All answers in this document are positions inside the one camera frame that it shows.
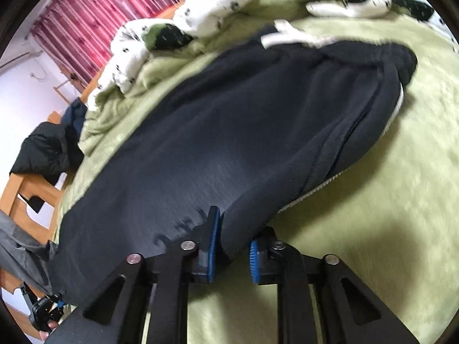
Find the left hand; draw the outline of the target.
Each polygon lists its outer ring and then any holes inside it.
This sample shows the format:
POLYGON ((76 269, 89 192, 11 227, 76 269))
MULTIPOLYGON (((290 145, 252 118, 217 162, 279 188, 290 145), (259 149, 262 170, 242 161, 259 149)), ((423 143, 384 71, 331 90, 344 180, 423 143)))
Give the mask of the left hand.
POLYGON ((56 321, 48 321, 47 322, 47 327, 48 329, 45 331, 39 331, 40 339, 42 341, 46 341, 49 335, 56 330, 56 328, 59 326, 59 323, 56 321))

